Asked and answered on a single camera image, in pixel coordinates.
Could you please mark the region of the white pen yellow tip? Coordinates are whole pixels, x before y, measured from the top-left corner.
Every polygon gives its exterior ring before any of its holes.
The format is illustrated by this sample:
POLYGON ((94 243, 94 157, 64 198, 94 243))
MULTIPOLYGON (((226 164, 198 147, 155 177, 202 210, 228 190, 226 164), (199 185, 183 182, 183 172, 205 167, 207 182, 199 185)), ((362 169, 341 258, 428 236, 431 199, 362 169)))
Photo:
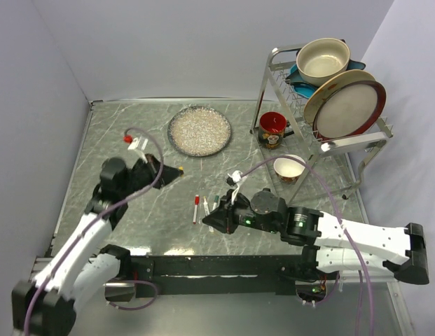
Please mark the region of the white pen yellow tip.
MULTIPOLYGON (((205 196, 203 197, 203 207, 204 207, 204 211, 205 211, 205 217, 207 217, 210 214, 210 211, 209 211, 209 205, 207 202, 207 198, 205 196)), ((209 226, 209 231, 211 233, 214 233, 214 228, 209 226)))

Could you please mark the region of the white pen red tip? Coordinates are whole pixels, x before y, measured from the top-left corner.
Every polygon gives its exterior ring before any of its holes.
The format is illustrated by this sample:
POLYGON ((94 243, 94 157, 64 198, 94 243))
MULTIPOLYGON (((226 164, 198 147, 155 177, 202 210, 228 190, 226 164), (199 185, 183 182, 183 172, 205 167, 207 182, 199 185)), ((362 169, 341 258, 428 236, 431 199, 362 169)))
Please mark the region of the white pen red tip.
POLYGON ((193 224, 194 225, 198 222, 198 212, 199 212, 199 205, 195 205, 195 200, 194 200, 194 208, 193 208, 193 224))

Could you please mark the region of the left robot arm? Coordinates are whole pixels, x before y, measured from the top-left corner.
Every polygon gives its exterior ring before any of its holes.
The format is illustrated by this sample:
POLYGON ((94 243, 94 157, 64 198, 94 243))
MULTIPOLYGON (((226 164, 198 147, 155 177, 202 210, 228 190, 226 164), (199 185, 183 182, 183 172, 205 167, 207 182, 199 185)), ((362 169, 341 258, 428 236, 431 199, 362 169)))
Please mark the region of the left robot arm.
POLYGON ((169 185, 183 173, 152 154, 132 167, 120 157, 106 160, 92 198, 64 246, 32 279, 13 288, 14 329, 24 335, 68 335, 83 305, 105 283, 134 283, 131 252, 99 245, 114 231, 129 201, 169 185))

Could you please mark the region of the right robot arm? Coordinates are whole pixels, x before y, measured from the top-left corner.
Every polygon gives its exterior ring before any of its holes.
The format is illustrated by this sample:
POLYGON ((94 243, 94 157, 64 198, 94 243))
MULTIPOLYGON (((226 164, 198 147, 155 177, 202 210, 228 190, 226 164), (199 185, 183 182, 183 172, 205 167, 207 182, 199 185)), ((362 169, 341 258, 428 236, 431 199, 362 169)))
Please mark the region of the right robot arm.
POLYGON ((381 227, 338 220, 324 211, 288 206, 268 188, 251 199, 229 190, 202 222, 228 235, 242 226, 279 235, 282 242, 302 248, 299 269, 308 279, 367 270, 407 284, 429 283, 424 230, 417 223, 381 227))

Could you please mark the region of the black base beam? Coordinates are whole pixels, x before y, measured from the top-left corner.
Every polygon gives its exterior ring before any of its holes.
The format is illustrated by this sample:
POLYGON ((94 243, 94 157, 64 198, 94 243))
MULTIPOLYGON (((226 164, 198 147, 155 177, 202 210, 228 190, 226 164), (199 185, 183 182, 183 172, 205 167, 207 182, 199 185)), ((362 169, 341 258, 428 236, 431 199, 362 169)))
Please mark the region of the black base beam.
POLYGON ((130 270, 106 284, 123 286, 127 292, 106 294, 123 301, 129 294, 150 298, 154 290, 144 284, 127 285, 129 280, 156 285, 159 295, 205 295, 274 293, 295 295, 296 284, 332 281, 337 272, 327 275, 317 270, 315 261, 299 255, 146 255, 133 256, 130 270))

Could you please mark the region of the speckled round plate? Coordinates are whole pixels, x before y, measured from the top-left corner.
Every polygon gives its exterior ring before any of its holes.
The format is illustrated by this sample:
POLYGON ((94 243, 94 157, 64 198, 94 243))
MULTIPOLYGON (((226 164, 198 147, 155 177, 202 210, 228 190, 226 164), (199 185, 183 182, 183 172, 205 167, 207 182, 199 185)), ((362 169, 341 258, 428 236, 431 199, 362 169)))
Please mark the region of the speckled round plate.
POLYGON ((230 142, 232 128, 221 112, 204 106, 189 106, 169 122, 167 138, 180 153, 205 158, 222 151, 230 142))

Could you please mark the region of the small white cup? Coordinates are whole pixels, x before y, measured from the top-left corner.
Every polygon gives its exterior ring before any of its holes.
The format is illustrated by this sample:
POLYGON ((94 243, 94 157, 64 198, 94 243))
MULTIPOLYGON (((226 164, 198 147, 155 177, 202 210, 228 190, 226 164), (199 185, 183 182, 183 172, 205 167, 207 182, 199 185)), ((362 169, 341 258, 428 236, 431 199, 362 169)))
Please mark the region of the small white cup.
POLYGON ((297 155, 287 154, 286 156, 293 159, 277 158, 273 163, 273 169, 281 181, 295 183, 305 170, 302 165, 305 160, 297 155))

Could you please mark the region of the metal dish rack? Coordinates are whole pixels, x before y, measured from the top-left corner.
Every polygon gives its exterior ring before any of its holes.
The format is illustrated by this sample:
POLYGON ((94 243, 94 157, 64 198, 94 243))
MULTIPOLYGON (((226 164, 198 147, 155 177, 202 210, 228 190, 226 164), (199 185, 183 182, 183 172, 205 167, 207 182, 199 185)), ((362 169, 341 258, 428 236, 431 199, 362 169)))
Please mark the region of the metal dish rack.
POLYGON ((329 168, 340 177, 340 183, 331 191, 347 200, 358 192, 364 181, 364 170, 373 159, 382 151, 387 142, 394 136, 392 126, 387 124, 387 118, 380 116, 375 126, 377 132, 371 134, 345 136, 340 139, 322 140, 317 132, 304 118, 305 98, 299 95, 290 84, 286 82, 286 71, 295 66, 294 61, 274 62, 274 58, 281 53, 298 53, 303 46, 288 45, 272 49, 267 57, 261 89, 259 90, 254 117, 250 133, 255 138, 259 135, 258 122, 261 107, 267 86, 270 85, 280 104, 279 112, 286 117, 286 133, 291 140, 284 142, 286 150, 297 145, 300 153, 304 155, 307 163, 314 169, 316 167, 329 168))

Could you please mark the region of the red skull mug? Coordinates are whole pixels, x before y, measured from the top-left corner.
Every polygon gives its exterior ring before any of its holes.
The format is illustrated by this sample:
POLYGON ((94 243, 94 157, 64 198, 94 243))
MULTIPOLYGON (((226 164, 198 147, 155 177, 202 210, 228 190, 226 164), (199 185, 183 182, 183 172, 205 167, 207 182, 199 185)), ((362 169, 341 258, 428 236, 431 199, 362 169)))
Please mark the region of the red skull mug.
POLYGON ((289 121, 276 111, 264 113, 259 120, 258 141, 267 149, 277 148, 285 137, 294 134, 289 121))

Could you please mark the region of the blue dish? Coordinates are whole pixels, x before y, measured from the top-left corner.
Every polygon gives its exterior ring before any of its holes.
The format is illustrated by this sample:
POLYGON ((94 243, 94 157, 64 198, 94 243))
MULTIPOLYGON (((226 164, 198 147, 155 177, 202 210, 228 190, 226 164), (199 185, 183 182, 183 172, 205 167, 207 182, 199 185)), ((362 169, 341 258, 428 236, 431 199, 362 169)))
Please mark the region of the blue dish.
MULTIPOLYGON (((360 61, 350 60, 347 66, 347 70, 364 70, 366 65, 360 61)), ((293 65, 290 68, 289 75, 285 78, 285 83, 290 85, 294 92, 299 96, 309 99, 317 90, 317 87, 305 82, 298 71, 297 65, 293 65)))

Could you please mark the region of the beige dinner plate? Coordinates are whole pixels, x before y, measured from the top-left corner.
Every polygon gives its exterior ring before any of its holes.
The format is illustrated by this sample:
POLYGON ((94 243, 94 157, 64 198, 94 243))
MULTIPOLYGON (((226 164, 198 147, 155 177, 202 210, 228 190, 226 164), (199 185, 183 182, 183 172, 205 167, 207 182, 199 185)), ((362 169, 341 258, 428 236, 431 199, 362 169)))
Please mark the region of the beige dinner plate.
POLYGON ((359 69, 348 70, 338 74, 332 79, 326 81, 320 86, 315 93, 308 99, 304 109, 303 117, 305 121, 312 125, 316 114, 322 104, 337 90, 346 85, 356 83, 358 81, 374 81, 375 77, 369 72, 359 69))

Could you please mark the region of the red rimmed plate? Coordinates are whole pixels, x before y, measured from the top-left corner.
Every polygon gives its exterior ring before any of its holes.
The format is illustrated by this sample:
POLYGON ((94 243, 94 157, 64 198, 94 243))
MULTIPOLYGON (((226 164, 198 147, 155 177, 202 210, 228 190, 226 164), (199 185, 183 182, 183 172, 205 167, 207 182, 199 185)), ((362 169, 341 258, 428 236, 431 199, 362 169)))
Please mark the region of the red rimmed plate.
POLYGON ((363 134, 381 116, 386 100, 386 89, 375 80, 345 85, 317 109, 312 130, 322 141, 363 134))

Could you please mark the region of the large beige bowl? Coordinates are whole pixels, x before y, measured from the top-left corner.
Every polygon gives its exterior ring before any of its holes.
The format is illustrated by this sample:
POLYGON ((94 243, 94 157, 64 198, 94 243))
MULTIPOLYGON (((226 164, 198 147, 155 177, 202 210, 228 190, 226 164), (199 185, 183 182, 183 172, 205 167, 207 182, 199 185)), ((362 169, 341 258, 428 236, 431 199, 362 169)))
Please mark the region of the large beige bowl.
POLYGON ((344 72, 350 61, 350 48, 336 38, 320 38, 303 46, 296 65, 305 82, 321 86, 334 76, 344 72))

